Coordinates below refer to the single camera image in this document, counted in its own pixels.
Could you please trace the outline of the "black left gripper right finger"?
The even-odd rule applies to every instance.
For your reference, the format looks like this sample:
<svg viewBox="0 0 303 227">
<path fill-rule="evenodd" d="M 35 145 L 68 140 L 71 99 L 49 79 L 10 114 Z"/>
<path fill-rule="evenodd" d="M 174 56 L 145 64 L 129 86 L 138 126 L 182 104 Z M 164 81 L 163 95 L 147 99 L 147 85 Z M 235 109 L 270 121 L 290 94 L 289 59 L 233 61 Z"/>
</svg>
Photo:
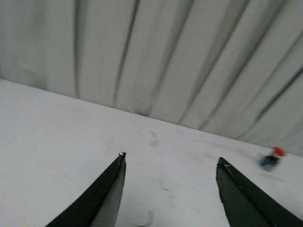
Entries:
<svg viewBox="0 0 303 227">
<path fill-rule="evenodd" d="M 231 227 L 301 227 L 289 212 L 223 157 L 218 159 L 216 181 Z"/>
</svg>

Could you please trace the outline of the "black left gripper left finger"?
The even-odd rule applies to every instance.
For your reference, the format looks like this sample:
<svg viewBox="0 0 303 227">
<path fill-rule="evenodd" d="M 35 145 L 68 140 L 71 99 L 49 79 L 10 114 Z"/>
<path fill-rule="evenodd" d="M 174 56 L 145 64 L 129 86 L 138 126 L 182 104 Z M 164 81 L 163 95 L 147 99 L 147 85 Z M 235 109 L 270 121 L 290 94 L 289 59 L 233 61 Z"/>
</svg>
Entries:
<svg viewBox="0 0 303 227">
<path fill-rule="evenodd" d="M 48 227 L 114 227 L 120 208 L 126 173 L 122 152 L 92 185 Z"/>
</svg>

